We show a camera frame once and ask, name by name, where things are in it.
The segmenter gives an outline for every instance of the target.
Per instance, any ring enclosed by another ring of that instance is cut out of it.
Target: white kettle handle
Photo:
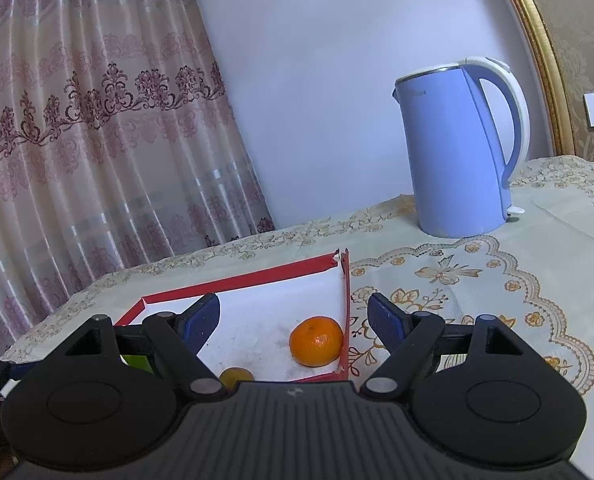
[[[516,105],[517,117],[513,114],[514,125],[514,147],[512,155],[508,161],[508,165],[514,164],[510,175],[508,175],[508,182],[510,182],[521,171],[521,166],[528,155],[528,146],[530,144],[530,116],[528,114],[528,103],[523,95],[522,87],[515,76],[510,72],[510,67],[506,63],[492,59],[491,57],[470,56],[465,59],[465,64],[478,65],[487,68],[495,75],[499,76],[510,91],[512,100]]]

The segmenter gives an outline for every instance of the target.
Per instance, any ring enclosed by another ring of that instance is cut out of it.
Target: ribbed black surface
[[[484,471],[423,441],[396,405],[350,383],[242,383],[232,398],[192,407],[176,433],[135,462],[71,474],[21,463],[9,480],[582,480],[572,466]]]

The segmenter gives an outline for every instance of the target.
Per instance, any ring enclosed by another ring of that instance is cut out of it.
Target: pink curtain
[[[195,0],[0,0],[0,354],[108,272],[273,228]]]

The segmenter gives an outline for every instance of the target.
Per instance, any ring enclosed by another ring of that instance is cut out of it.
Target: kettle handle
[[[510,72],[510,67],[501,61],[483,56],[470,56],[465,59],[465,65],[475,65],[486,69],[484,74],[478,75],[500,89],[510,107],[512,122],[514,123],[514,146],[512,155],[506,164],[502,182],[510,182],[521,169],[522,163],[528,155],[530,144],[530,116],[528,103],[523,95],[519,82]]]

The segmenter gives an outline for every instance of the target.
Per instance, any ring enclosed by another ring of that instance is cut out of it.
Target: white wall
[[[529,155],[548,156],[541,91],[506,0],[198,1],[278,227],[411,192],[391,94],[420,67],[507,62],[530,108]],[[507,153],[510,112],[496,89],[489,98]]]

